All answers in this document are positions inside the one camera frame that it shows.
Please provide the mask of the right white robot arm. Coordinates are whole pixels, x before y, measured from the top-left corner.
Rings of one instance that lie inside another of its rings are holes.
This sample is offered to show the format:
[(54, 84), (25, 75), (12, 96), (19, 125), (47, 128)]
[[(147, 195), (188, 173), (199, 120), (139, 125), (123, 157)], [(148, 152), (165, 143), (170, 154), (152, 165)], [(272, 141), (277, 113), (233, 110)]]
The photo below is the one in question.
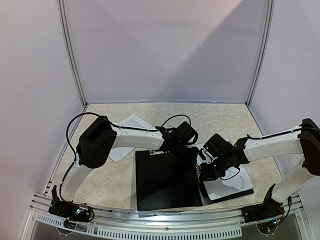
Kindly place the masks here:
[(269, 199), (259, 206), (262, 218), (269, 218), (289, 195), (296, 192), (313, 177), (320, 175), (320, 128), (310, 118), (288, 130), (261, 137), (239, 138), (235, 144), (214, 134), (203, 146), (200, 155), (205, 163), (198, 167), (201, 182), (215, 181), (225, 176), (231, 167), (278, 156), (300, 155), (295, 167), (269, 193)]

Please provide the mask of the black file folder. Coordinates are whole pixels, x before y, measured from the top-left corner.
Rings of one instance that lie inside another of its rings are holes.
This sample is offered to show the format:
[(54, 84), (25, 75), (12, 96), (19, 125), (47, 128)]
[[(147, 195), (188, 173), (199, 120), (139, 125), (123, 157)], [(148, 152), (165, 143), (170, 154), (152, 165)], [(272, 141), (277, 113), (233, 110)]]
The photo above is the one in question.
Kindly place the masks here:
[(231, 168), (227, 180), (199, 182), (192, 165), (172, 153), (135, 152), (135, 186), (138, 211), (203, 207), (254, 193), (245, 168)]

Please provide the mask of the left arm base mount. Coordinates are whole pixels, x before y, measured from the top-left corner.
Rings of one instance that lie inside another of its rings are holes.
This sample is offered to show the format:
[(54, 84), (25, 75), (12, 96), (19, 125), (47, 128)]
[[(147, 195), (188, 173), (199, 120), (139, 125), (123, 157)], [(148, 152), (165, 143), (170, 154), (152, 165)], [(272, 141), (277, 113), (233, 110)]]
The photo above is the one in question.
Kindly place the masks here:
[(93, 208), (86, 203), (76, 204), (58, 197), (57, 186), (51, 190), (52, 200), (48, 212), (52, 215), (68, 219), (69, 221), (89, 223), (95, 217)]

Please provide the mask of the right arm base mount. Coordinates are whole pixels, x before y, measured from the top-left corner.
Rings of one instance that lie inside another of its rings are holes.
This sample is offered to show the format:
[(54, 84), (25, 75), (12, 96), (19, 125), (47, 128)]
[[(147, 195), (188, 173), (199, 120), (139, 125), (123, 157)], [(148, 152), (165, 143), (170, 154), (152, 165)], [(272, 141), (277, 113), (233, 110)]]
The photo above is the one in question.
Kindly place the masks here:
[(245, 206), (241, 208), (241, 215), (244, 217), (246, 223), (260, 221), (264, 219), (274, 219), (272, 224), (279, 225), (284, 221), (290, 213), (292, 205), (292, 197), (287, 198), (288, 210), (285, 213), (285, 209), (282, 203), (279, 203), (272, 199), (272, 190), (275, 187), (275, 183), (268, 189), (263, 202), (260, 204)]

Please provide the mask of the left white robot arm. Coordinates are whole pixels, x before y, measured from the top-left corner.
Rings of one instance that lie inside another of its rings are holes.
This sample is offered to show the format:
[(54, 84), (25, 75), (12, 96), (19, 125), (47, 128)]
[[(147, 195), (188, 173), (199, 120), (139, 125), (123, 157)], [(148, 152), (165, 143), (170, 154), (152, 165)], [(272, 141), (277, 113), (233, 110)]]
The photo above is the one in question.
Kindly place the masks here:
[(60, 186), (55, 209), (63, 216), (74, 213), (71, 203), (75, 193), (87, 176), (102, 167), (116, 148), (142, 148), (172, 153), (184, 163), (195, 165), (199, 149), (194, 146), (198, 133), (186, 121), (178, 127), (156, 126), (152, 129), (116, 125), (104, 115), (95, 121), (79, 137), (72, 149), (74, 160), (65, 172)]

